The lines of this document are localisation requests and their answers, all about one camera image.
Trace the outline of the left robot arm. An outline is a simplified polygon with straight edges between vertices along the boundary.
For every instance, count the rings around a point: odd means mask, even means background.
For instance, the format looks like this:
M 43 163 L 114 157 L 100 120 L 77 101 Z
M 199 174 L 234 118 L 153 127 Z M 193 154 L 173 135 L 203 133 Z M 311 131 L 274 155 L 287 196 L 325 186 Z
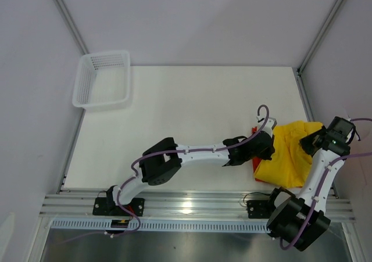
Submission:
M 165 184 L 179 169 L 198 164 L 216 164 L 220 167 L 240 166 L 253 158 L 271 160 L 274 154 L 274 134 L 256 131 L 250 137 L 225 139 L 212 146 L 186 146 L 168 137 L 149 148 L 131 164 L 134 175 L 121 185 L 106 191 L 106 209 L 121 215 L 126 205 L 149 186 Z

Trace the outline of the orange shorts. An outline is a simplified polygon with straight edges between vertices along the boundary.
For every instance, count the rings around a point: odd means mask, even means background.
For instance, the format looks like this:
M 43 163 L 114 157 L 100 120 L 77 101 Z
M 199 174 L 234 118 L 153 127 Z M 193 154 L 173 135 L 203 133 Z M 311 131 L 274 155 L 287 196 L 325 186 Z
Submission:
M 257 132 L 258 127 L 252 127 L 252 134 L 255 134 Z M 254 157 L 252 159 L 252 168 L 253 168 L 253 177 L 255 178 L 255 181 L 257 182 L 264 182 L 263 180 L 256 178 L 256 170 L 259 167 L 262 159 L 259 157 Z

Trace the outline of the yellow shorts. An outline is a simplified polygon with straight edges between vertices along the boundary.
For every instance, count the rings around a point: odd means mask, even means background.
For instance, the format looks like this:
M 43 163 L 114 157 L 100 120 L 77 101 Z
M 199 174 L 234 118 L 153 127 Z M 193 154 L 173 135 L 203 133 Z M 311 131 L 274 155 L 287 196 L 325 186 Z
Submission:
M 299 140 L 318 131 L 321 122 L 294 121 L 274 128 L 275 152 L 271 160 L 262 160 L 256 178 L 284 188 L 300 188 L 312 166 L 312 157 L 301 148 Z

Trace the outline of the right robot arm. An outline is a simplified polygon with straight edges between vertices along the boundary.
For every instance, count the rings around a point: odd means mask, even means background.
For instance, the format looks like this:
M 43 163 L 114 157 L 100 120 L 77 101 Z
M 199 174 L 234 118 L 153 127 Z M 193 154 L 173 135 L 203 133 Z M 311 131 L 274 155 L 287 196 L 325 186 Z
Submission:
M 302 252 L 328 230 L 326 202 L 334 178 L 350 154 L 356 132 L 348 119 L 335 117 L 328 127 L 302 138 L 299 143 L 311 156 L 312 166 L 298 194 L 280 187 L 266 202 L 269 235 L 279 240 L 282 250 Z

